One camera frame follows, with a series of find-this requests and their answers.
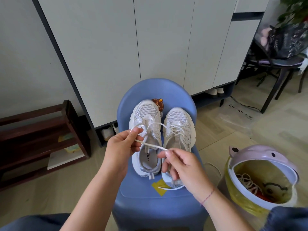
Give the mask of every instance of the bracelet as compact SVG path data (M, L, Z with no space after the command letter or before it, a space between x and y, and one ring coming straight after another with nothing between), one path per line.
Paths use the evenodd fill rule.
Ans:
M211 195L213 194L214 190L215 190L215 187L213 188L212 192L206 197L206 199L202 203L200 203L201 206L203 206L203 204L206 202L206 200L211 197Z

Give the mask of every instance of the black bag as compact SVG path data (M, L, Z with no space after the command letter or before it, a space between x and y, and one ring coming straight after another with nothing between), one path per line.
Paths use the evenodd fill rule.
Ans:
M269 55L287 59L308 46L308 22L289 24L269 31Z

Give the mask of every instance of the person's right hand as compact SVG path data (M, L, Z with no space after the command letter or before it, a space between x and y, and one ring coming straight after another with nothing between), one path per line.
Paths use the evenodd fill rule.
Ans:
M170 174L173 180L181 179L187 190L202 203L213 191L214 186L205 174L205 171L197 157L188 151L171 148L162 151L158 158L165 159L161 171Z

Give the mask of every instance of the fingernail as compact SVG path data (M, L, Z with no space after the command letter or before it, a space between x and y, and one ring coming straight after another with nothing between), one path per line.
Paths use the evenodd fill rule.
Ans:
M134 127L133 129L131 129L130 132L139 132L139 128L138 127Z
M171 150L166 150L165 154L166 154L166 157L169 157L173 154L173 152Z

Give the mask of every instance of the white cabinet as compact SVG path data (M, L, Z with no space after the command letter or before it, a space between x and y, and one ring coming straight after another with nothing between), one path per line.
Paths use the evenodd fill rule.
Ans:
M195 0L184 81L190 95L213 86L235 3L236 0Z
M184 85L195 0L134 0L141 80Z
M133 0L38 0L94 127L116 120L140 70Z
M237 0L234 12L263 12L268 2L269 0Z
M259 22L260 20L231 22L213 87L237 79Z

